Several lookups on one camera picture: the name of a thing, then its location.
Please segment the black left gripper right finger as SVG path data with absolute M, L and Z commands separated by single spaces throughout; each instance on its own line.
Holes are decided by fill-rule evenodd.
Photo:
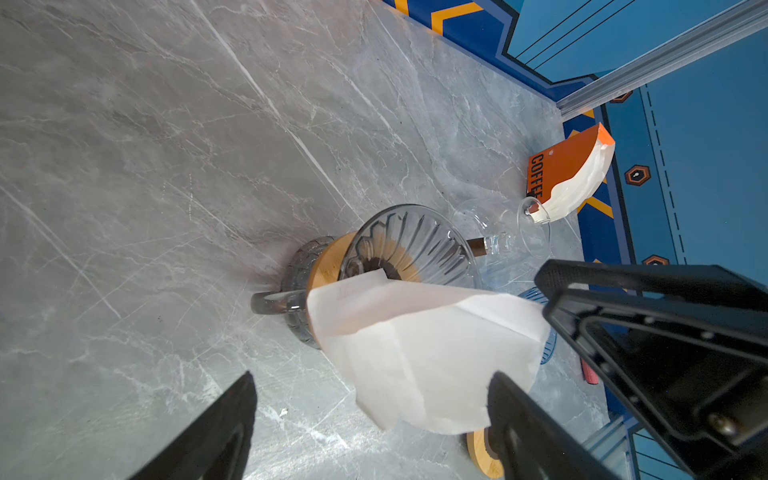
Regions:
M 506 479 L 614 479 L 503 372 L 488 387 L 490 443 Z

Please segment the blue ribbed dripper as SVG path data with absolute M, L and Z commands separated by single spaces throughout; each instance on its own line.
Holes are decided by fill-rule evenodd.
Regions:
M 522 291 L 518 294 L 518 296 L 524 300 L 531 301 L 533 303 L 540 304 L 541 306 L 546 306 L 549 302 L 549 299 L 547 296 L 537 287 L 531 287 L 527 290 Z M 545 341 L 543 351 L 542 351 L 542 357 L 540 364 L 545 365 L 547 364 L 550 359 L 552 358 L 556 344 L 558 339 L 557 332 L 545 321 L 545 319 L 541 320 L 542 326 L 546 327 L 547 329 L 547 339 Z

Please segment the red handled screwdriver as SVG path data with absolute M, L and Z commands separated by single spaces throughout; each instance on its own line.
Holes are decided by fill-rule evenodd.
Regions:
M 589 385 L 598 385 L 600 383 L 600 378 L 597 373 L 590 367 L 590 365 L 584 359 L 580 360 L 580 365 L 583 379 Z

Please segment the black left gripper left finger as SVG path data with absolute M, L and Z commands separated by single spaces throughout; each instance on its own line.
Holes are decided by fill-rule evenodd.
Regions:
M 134 479 L 241 479 L 257 409 L 253 376 L 245 372 Z

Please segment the grey ribbed glass dripper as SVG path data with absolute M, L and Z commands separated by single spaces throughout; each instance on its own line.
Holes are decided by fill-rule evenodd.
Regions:
M 417 204 L 395 205 L 366 221 L 352 237 L 338 278 L 376 270 L 391 280 L 482 286 L 468 241 L 442 214 Z

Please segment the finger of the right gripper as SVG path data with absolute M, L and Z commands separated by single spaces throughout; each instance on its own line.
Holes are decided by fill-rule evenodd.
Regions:
M 549 260 L 543 314 L 696 479 L 767 475 L 767 289 L 717 265 Z

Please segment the coffee filter paper pack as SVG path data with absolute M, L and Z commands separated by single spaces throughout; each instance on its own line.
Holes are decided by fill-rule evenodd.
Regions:
M 536 223 L 560 220 L 598 190 L 613 160 L 616 142 L 601 123 L 529 158 L 527 208 Z

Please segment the white paper coffee filter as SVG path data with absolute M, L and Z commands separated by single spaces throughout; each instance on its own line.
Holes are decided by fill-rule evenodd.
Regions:
M 381 270 L 312 289 L 307 310 L 321 350 L 382 430 L 400 421 L 440 435 L 489 427 L 493 375 L 530 391 L 548 336 L 540 304 Z

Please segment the grey glass carafe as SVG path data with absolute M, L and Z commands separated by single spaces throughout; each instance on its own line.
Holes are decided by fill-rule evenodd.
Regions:
M 319 350 L 310 331 L 306 298 L 313 267 L 321 254 L 335 241 L 323 236 L 302 245 L 291 257 L 276 292 L 257 292 L 251 296 L 250 307 L 256 315 L 283 315 L 291 333 L 304 345 Z

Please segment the aluminium corner post right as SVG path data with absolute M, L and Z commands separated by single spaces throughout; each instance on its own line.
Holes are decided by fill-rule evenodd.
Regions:
M 563 121 L 655 81 L 767 27 L 767 0 L 720 12 L 556 102 Z

